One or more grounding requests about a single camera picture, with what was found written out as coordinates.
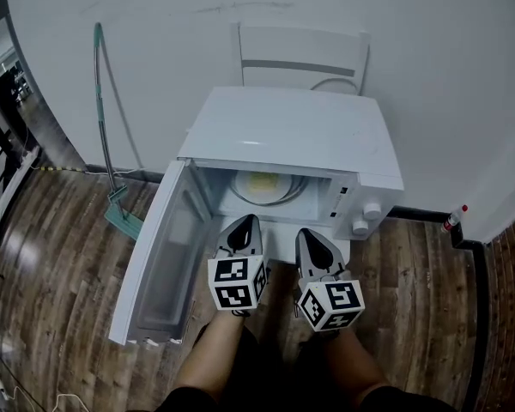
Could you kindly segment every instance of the open microwave door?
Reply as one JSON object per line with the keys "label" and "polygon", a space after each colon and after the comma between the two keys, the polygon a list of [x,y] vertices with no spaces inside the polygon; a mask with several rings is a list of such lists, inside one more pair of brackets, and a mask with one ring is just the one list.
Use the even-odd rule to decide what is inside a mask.
{"label": "open microwave door", "polygon": [[183,336],[211,214],[191,169],[168,166],[124,275],[109,338],[166,342]]}

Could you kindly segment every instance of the white microwave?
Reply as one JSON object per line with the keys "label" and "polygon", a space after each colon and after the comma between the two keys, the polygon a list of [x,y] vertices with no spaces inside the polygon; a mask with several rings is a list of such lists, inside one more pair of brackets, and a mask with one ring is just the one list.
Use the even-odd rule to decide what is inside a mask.
{"label": "white microwave", "polygon": [[[253,193],[262,200],[260,187],[272,184],[265,195],[275,201],[249,198]],[[289,199],[279,199],[284,192]],[[294,263],[296,235],[308,227],[348,262],[350,240],[366,239],[402,193],[375,100],[214,88],[148,210],[109,338],[121,344],[180,339],[203,252],[241,216],[259,218],[270,260]]]}

